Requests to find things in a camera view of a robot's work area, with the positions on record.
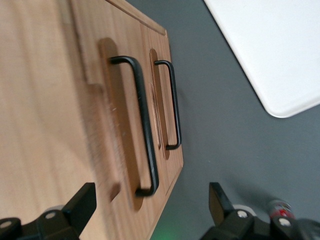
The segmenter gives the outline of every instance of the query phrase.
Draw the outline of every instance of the gray floor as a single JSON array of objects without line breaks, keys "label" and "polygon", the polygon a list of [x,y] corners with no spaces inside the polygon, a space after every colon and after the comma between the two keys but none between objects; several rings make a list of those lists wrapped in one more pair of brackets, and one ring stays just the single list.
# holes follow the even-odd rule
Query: gray floor
[{"label": "gray floor", "polygon": [[290,118],[266,113],[201,0],[128,0],[168,30],[184,169],[152,240],[197,240],[213,224],[209,182],[267,219],[266,201],[288,201],[320,221],[320,107]]}]

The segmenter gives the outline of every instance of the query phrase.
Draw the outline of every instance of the cabinet door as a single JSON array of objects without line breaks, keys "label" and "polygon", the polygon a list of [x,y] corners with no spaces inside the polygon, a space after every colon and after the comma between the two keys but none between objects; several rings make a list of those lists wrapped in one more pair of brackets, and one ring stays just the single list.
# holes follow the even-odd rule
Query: cabinet door
[{"label": "cabinet door", "polygon": [[169,40],[167,35],[159,34],[145,25],[141,25],[141,30],[145,58],[149,59],[150,64],[146,74],[148,74],[148,79],[150,79],[155,93],[154,108],[159,123],[160,155],[165,170],[166,190],[169,195],[183,167],[182,146],[172,150],[166,149],[167,145],[177,144],[176,132],[180,127],[178,123],[175,123],[169,69],[166,65],[155,65],[155,61],[171,61]]},{"label": "cabinet door", "polygon": [[145,58],[141,24],[104,0],[75,0],[71,3],[86,81],[88,85],[98,85],[103,92],[104,103],[101,104],[105,109],[100,111],[108,111],[112,115],[109,127],[115,132],[118,153],[114,159],[106,161],[116,162],[119,191],[98,205],[111,206],[116,229],[109,226],[107,229],[117,231],[114,239],[148,239],[164,208],[166,195],[155,120],[151,114],[150,81],[144,78],[160,183],[153,196],[136,197],[136,189],[149,188],[151,184],[137,90],[129,64],[114,65],[109,61],[116,56],[133,57],[141,65],[142,72],[147,71],[150,63]]}]

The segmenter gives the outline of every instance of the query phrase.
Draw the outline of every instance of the wooden panel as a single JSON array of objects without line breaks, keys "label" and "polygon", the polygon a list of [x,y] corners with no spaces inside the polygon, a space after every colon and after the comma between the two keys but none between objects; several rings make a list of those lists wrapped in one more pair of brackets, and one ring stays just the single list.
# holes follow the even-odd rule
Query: wooden panel
[{"label": "wooden panel", "polygon": [[[96,180],[56,3],[0,1],[0,218],[22,224]],[[99,209],[81,239],[108,239]]]},{"label": "wooden panel", "polygon": [[167,34],[167,31],[162,26],[160,26],[151,18],[149,18],[148,16],[146,16],[145,14],[137,10],[135,7],[133,7],[130,3],[126,2],[125,0],[106,0],[106,1],[113,4],[117,8],[121,9],[123,12],[127,13],[131,17],[135,18],[140,23],[158,32],[159,34],[162,34],[162,35]]},{"label": "wooden panel", "polygon": [[[153,49],[157,53],[158,60],[167,60],[171,61],[170,56],[170,47],[169,40],[166,36],[160,35],[152,29],[141,25],[144,49],[145,49],[145,57],[150,58],[150,51]],[[174,119],[174,110],[173,110],[173,102],[171,95],[171,85],[170,85],[170,77],[168,68],[164,65],[158,66],[160,81],[161,81],[161,89],[162,89],[162,100],[165,112],[165,124],[161,127],[166,127],[168,143],[173,145],[177,143],[176,137],[176,126]],[[148,72],[149,78],[152,81],[154,74],[151,71]],[[171,150],[169,158],[165,160],[165,174],[166,174],[166,184],[168,185],[168,193],[171,192],[171,188],[175,184],[177,177],[183,167],[183,154],[182,154],[182,146],[180,146],[176,150]]]},{"label": "wooden panel", "polygon": [[[108,115],[117,115],[117,118],[125,115],[129,117],[130,126],[128,126],[127,129],[130,129],[131,131],[134,146],[134,152],[131,152],[131,154],[134,155],[134,158],[131,159],[136,161],[140,180],[140,183],[138,183],[135,188],[138,188],[139,184],[143,188],[148,188],[150,187],[150,176],[132,70],[128,64],[120,64],[119,68],[121,76],[113,76],[112,72],[114,73],[115,71],[110,69],[111,66],[106,62],[106,56],[114,56],[107,47],[107,50],[104,53],[106,56],[101,56],[99,53],[99,43],[101,43],[101,40],[109,38],[115,42],[117,54],[136,58],[142,66],[143,73],[145,73],[146,66],[148,68],[150,66],[149,60],[145,59],[144,55],[145,52],[143,50],[144,46],[140,22],[103,0],[94,0],[90,2],[86,0],[77,0],[71,1],[71,3],[77,37],[81,49],[80,52],[82,53],[82,64],[86,70],[85,75],[87,82],[99,86],[99,89],[101,89],[107,106],[106,110]],[[125,96],[126,107],[115,107],[118,104],[115,103],[115,100],[120,96],[114,96],[117,92],[114,89],[111,89],[110,86],[115,86],[115,79],[110,80],[110,78],[116,78],[123,82],[121,86],[121,89],[123,89],[121,91],[123,91],[123,93],[121,93],[121,95]],[[149,112],[151,112],[153,108],[149,85],[150,80],[147,78],[144,80],[147,91],[148,109]],[[150,115],[150,118],[153,142],[156,146],[157,130],[152,115]],[[119,125],[119,121],[122,120],[115,119],[116,117],[112,120],[113,125],[117,126]],[[126,141],[126,138],[121,136],[126,132],[123,131],[124,128],[120,127],[118,129],[120,130],[116,131],[114,140],[119,143],[119,154],[118,156],[115,156],[115,159],[109,160],[117,162],[118,171],[121,173],[120,192],[110,203],[117,229],[117,237],[113,239],[148,239],[156,226],[165,204],[166,188],[163,182],[165,177],[163,176],[164,171],[160,152],[156,151],[160,186],[153,197],[145,197],[143,199],[142,206],[140,210],[137,211],[130,199],[131,187],[129,186],[131,186],[131,169],[125,158],[125,156],[129,154],[128,150],[124,149],[124,146],[127,146],[127,142],[124,142]],[[107,228],[111,232],[114,231],[112,226],[108,225]]]}]

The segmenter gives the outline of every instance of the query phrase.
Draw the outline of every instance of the wooden surface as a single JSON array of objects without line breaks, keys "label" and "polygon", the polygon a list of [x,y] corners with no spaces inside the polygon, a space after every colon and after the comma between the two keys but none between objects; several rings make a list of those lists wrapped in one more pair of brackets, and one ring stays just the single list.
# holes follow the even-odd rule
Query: wooden surface
[{"label": "wooden surface", "polygon": [[0,218],[22,224],[96,181],[60,23],[55,1],[0,1]]},{"label": "wooden surface", "polygon": [[[141,25],[141,30],[143,36],[143,44],[145,48],[145,58],[150,59],[150,51],[153,49],[157,53],[158,60],[167,60],[171,62],[168,38],[166,36],[158,34],[154,30],[144,25]],[[161,127],[166,127],[168,144],[174,145],[177,143],[177,137],[169,72],[168,68],[165,65],[159,65],[158,70],[160,76],[159,79],[161,81],[160,85],[162,90],[162,100],[165,113],[165,124],[163,124]],[[147,78],[150,82],[154,83],[154,81],[157,81],[157,79],[153,79],[154,75],[152,73],[151,68],[146,69],[145,74],[146,76],[148,76]],[[165,146],[162,146],[161,151],[165,151]],[[177,174],[181,171],[183,167],[182,146],[180,146],[176,150],[170,150],[169,158],[166,159],[164,157],[163,159],[165,159],[164,170],[166,177],[165,181],[167,182],[167,191],[170,192],[170,188],[173,187],[177,178]]]},{"label": "wooden surface", "polygon": [[148,28],[153,29],[157,33],[161,35],[167,34],[167,31],[162,26],[160,26],[151,18],[149,18],[148,16],[146,16],[145,14],[137,10],[135,7],[133,7],[130,3],[126,2],[125,0],[106,0],[106,1],[116,6],[123,12],[127,13],[134,19],[138,20],[140,23],[147,26]]},{"label": "wooden surface", "polygon": [[[182,168],[181,147],[163,155],[149,56],[161,36],[155,49],[169,60],[168,39],[103,0],[0,1],[0,13],[0,218],[26,224],[95,182],[97,209],[81,239],[149,239]],[[110,54],[142,66],[160,179],[153,197],[133,194],[150,187],[137,93],[130,67],[114,68]],[[171,144],[170,84],[159,69]]]}]

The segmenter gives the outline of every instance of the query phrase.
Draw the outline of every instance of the cabinet edge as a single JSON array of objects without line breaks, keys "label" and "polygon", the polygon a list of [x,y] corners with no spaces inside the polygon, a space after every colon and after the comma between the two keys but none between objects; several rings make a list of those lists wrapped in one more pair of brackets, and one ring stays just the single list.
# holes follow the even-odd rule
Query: cabinet edge
[{"label": "cabinet edge", "polygon": [[155,30],[157,33],[166,36],[167,31],[161,25],[153,21],[150,17],[136,9],[130,3],[126,2],[125,0],[105,0],[108,3],[114,5],[116,8],[122,10],[126,14],[130,15],[134,19],[138,20],[143,25]]}]

